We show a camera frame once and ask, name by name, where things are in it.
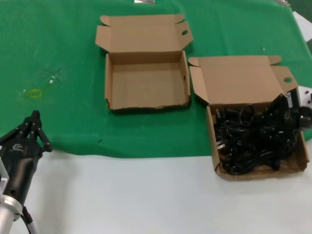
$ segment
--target bundle of black cables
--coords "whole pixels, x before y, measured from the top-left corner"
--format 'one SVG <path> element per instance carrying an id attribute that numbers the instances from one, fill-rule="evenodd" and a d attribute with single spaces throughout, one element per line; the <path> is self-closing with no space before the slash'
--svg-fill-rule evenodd
<path id="1" fill-rule="evenodd" d="M 252 105 L 241 110 L 216 110 L 215 136 L 220 161 L 232 175 L 251 172 L 260 165 L 279 170 L 281 160 L 294 151 L 299 131 L 285 127 L 278 113 L 256 114 Z"/>

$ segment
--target cardboard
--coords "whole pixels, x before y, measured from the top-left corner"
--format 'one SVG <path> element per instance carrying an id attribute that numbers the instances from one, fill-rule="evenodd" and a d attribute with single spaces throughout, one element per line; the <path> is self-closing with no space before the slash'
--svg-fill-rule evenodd
<path id="1" fill-rule="evenodd" d="M 288 67 L 278 66 L 280 56 L 226 56 L 189 58 L 195 94 L 206 102 L 207 125 L 215 172 L 231 179 L 284 176 L 306 169 L 309 157 L 301 133 L 292 156 L 273 171 L 260 166 L 246 175 L 230 175 L 220 164 L 215 139 L 216 109 L 241 108 L 253 103 L 261 113 L 279 94 L 298 86 Z"/>
<path id="2" fill-rule="evenodd" d="M 186 106 L 190 78 L 184 16 L 100 17 L 96 44 L 106 55 L 105 98 L 112 110 Z"/>

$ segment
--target white table surface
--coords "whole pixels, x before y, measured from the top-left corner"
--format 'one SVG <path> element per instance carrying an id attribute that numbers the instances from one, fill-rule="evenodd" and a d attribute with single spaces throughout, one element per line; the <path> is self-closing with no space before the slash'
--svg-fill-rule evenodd
<path id="1" fill-rule="evenodd" d="M 312 155 L 312 142 L 308 142 Z M 26 200 L 40 234 L 311 234 L 312 167 L 226 181 L 207 157 L 45 154 Z M 21 219 L 11 234 L 27 234 Z"/>

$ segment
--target box lid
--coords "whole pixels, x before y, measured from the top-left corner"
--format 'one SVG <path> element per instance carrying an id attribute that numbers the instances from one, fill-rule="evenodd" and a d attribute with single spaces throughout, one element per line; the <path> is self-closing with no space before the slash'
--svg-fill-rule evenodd
<path id="1" fill-rule="evenodd" d="M 189 58 L 194 92 L 208 104 L 271 102 L 298 86 L 280 56 Z"/>
<path id="2" fill-rule="evenodd" d="M 184 15 L 101 16 L 96 44 L 108 52 L 183 50 L 193 36 Z"/>

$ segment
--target box handle hole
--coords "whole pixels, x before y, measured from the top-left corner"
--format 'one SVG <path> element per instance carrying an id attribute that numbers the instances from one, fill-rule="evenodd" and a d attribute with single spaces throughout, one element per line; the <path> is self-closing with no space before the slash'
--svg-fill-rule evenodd
<path id="1" fill-rule="evenodd" d="M 284 82 L 286 82 L 286 83 L 290 83 L 290 82 L 292 82 L 293 81 L 293 78 L 290 78 L 290 77 L 286 77 L 285 79 L 284 79 Z"/>

